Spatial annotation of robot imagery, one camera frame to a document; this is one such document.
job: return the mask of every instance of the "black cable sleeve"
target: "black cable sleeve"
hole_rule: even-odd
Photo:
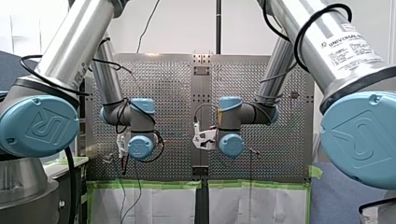
[[[67,158],[67,165],[69,167],[69,178],[70,178],[70,213],[69,213],[69,224],[75,223],[76,217],[76,198],[77,198],[77,180],[76,180],[76,169],[74,166],[73,155],[70,147],[64,150]]]

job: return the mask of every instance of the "gray fabric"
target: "gray fabric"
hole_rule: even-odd
[[[332,164],[314,165],[323,177],[312,181],[311,224],[360,224],[359,206],[381,200],[386,193],[350,179]]]
[[[0,91],[8,91],[17,77],[29,75],[20,64],[21,57],[0,51]],[[35,68],[37,62],[27,61],[27,65]]]

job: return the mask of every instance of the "white wall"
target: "white wall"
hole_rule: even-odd
[[[0,50],[44,53],[67,10],[67,0],[0,0]]]
[[[136,52],[138,38],[156,0],[134,0],[108,29],[116,52]],[[276,36],[265,26],[256,0],[224,0],[222,53],[269,55]],[[216,51],[216,1],[162,0],[140,52]]]

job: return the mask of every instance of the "silver metal tube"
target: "silver metal tube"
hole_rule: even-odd
[[[293,45],[290,42],[279,38],[276,41],[276,45],[263,79],[270,79],[284,74],[288,71],[293,62]],[[256,94],[256,101],[258,103],[262,102],[265,105],[275,105],[279,96],[282,95],[289,76],[290,75],[287,74],[261,83]]]
[[[107,41],[99,47],[96,59],[113,62],[111,43]],[[122,91],[117,71],[112,65],[92,62],[93,75],[104,105],[122,101]]]
[[[44,191],[47,175],[39,158],[0,161],[0,203],[10,203]]]
[[[113,16],[108,0],[77,0],[35,68],[37,73],[78,90]]]
[[[327,5],[325,0],[269,0],[268,7],[294,43],[302,26]],[[339,98],[396,75],[395,67],[376,55],[346,17],[335,10],[322,15],[307,30],[300,58],[324,93],[322,113]]]

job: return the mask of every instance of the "metal bracket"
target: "metal bracket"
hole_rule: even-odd
[[[209,175],[207,166],[192,166],[192,175]]]
[[[210,67],[208,66],[194,66],[195,76],[209,76]]]

